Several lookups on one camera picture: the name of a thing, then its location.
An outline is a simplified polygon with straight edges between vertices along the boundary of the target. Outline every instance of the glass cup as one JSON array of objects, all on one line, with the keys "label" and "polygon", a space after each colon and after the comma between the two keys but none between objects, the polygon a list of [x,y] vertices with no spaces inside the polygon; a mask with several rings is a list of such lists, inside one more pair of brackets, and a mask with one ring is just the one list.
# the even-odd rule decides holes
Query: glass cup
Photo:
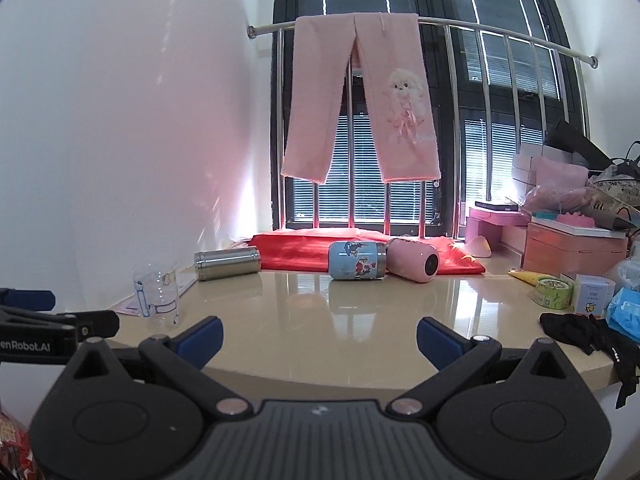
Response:
[{"label": "glass cup", "polygon": [[180,325],[175,267],[149,264],[133,273],[133,285],[140,314],[149,320],[152,330],[168,332]]}]

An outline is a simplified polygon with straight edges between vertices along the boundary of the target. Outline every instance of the pink thermos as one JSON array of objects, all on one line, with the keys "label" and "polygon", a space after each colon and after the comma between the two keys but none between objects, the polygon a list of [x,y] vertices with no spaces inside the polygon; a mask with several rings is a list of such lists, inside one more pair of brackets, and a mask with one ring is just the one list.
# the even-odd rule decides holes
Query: pink thermos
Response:
[{"label": "pink thermos", "polygon": [[413,282],[430,282],[439,263],[438,251],[429,244],[394,238],[386,245],[386,270]]}]

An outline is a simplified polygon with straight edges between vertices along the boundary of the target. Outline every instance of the orange box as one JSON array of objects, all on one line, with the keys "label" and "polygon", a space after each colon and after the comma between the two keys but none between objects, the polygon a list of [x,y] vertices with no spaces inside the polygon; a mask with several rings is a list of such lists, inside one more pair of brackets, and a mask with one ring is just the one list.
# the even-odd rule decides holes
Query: orange box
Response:
[{"label": "orange box", "polygon": [[524,249],[524,270],[602,276],[626,258],[626,238],[576,236],[529,223]]}]

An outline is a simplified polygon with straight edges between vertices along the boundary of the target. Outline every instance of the red plastic package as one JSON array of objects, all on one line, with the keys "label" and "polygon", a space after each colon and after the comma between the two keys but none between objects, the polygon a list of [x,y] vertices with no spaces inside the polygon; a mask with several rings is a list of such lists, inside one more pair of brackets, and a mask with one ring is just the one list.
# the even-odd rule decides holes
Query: red plastic package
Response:
[{"label": "red plastic package", "polygon": [[29,435],[3,412],[0,412],[0,468],[2,478],[42,480],[33,463]]},{"label": "red plastic package", "polygon": [[[391,238],[378,231],[333,227],[271,231],[255,235],[249,245],[260,251],[263,269],[327,272],[329,245],[333,242],[370,240],[387,243]],[[486,270],[478,260],[456,247],[450,238],[412,239],[436,248],[440,257],[438,274],[482,274]]]}]

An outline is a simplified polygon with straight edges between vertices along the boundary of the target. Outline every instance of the thermos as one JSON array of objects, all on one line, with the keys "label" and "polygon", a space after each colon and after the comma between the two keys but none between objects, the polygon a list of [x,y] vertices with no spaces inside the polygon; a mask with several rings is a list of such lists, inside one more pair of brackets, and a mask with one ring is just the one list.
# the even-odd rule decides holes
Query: thermos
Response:
[{"label": "thermos", "polygon": [[334,280],[375,280],[386,273],[386,245],[354,240],[329,246],[329,274]]},{"label": "thermos", "polygon": [[201,282],[260,271],[260,252],[255,247],[195,253],[193,264]]},{"label": "thermos", "polygon": [[438,272],[438,251],[431,245],[394,238],[386,245],[386,268],[412,282],[430,282]]}]

